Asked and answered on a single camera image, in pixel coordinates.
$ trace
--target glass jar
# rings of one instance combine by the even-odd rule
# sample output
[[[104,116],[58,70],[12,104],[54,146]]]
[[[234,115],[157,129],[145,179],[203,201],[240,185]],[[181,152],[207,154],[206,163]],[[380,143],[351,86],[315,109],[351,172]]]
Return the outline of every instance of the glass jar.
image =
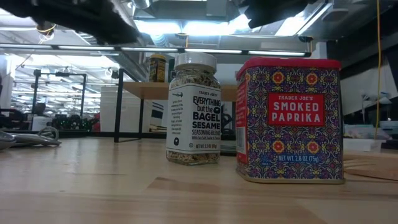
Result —
[[[221,85],[214,77],[216,58],[204,53],[177,56],[177,77],[170,83],[167,153],[188,166],[220,159]]]

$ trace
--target white box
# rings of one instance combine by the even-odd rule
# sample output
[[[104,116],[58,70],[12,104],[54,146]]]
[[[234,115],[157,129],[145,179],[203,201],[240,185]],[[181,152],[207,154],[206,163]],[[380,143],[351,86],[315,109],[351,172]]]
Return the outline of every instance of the white box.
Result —
[[[116,119],[116,102],[118,96],[117,86],[101,87],[101,131],[114,132]],[[138,133],[139,110],[141,99],[123,90],[122,107],[120,113],[120,132]],[[142,132],[149,132],[150,117],[152,116],[152,101],[144,101],[144,112],[142,118]]]
[[[122,104],[120,113],[120,132],[138,133],[139,130],[140,103]],[[114,103],[101,103],[101,131],[114,132],[116,120],[116,101]],[[150,117],[152,114],[152,102],[144,102],[142,117],[142,132],[149,132]]]
[[[362,152],[380,152],[381,144],[386,140],[373,140],[373,139],[343,139],[343,149],[362,151]]]

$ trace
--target metal tin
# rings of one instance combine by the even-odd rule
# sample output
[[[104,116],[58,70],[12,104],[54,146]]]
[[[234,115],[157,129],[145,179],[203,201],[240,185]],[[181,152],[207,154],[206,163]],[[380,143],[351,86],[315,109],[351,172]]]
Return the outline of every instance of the metal tin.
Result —
[[[237,172],[252,182],[341,184],[340,63],[252,58],[237,74]]]

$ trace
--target yellow cable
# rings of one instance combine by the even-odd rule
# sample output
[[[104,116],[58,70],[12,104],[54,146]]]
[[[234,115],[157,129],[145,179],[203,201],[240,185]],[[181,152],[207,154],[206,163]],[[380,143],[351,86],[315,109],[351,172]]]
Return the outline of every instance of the yellow cable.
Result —
[[[378,84],[377,84],[377,110],[376,110],[376,128],[374,131],[374,140],[377,139],[377,129],[379,127],[380,120],[380,77],[381,77],[381,35],[380,35],[380,0],[376,0],[377,2],[377,47],[379,49],[379,68],[378,68]]]
[[[36,29],[37,29],[37,31],[39,31],[39,32],[50,32],[51,30],[53,30],[53,29],[55,28],[55,26],[56,26],[56,24],[54,24],[54,26],[52,26],[51,28],[46,29],[46,30],[39,30],[37,27],[36,27]]]

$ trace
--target metal frame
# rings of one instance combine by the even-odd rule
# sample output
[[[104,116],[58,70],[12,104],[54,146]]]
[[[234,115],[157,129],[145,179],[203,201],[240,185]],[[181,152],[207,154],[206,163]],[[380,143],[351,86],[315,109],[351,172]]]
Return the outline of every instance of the metal frame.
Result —
[[[36,69],[33,73],[35,76],[35,86],[34,86],[34,93],[33,93],[33,105],[32,105],[32,114],[35,112],[36,109],[36,101],[37,101],[37,89],[39,87],[39,78],[42,75],[55,75],[58,77],[69,77],[71,75],[81,75],[83,77],[83,89],[81,90],[81,107],[80,107],[80,117],[83,119],[83,108],[85,104],[85,92],[86,92],[86,83],[87,83],[87,74],[72,74],[72,73],[42,73],[40,69]]]
[[[134,76],[132,76],[128,71],[123,68],[119,69],[119,83],[118,83],[118,96],[116,98],[116,116],[114,121],[114,136],[113,142],[126,142],[126,141],[135,141],[142,139],[142,119],[144,117],[144,100],[141,99],[140,107],[139,107],[139,126],[138,126],[138,134],[137,138],[128,139],[124,141],[120,141],[120,117],[121,117],[121,110],[122,110],[122,98],[123,98],[123,82],[124,82],[124,74],[130,77],[135,82],[139,82]]]

